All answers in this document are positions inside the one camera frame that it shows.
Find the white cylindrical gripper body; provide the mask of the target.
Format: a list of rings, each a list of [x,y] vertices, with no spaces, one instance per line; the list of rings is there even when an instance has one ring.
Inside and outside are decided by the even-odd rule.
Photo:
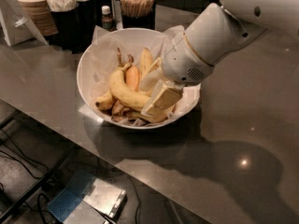
[[[165,47],[162,69],[170,80],[196,86],[213,73],[214,67],[194,51],[184,33],[179,33]]]

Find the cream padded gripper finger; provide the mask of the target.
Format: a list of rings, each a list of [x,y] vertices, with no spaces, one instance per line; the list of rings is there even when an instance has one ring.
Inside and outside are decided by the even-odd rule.
[[[149,91],[152,89],[157,80],[163,75],[161,63],[162,59],[160,57],[153,60],[149,73],[139,81],[139,89],[141,91]]]
[[[141,114],[157,116],[182,98],[183,89],[183,84],[159,80],[152,90],[151,97],[142,108]]]

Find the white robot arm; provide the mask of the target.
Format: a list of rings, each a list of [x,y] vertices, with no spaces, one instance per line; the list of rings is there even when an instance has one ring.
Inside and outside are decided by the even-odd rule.
[[[268,30],[293,39],[299,34],[299,0],[220,0],[212,3],[166,44],[158,70],[140,83],[152,88],[142,108],[155,116],[181,99],[185,86],[195,86],[213,73],[226,55],[243,49]]]

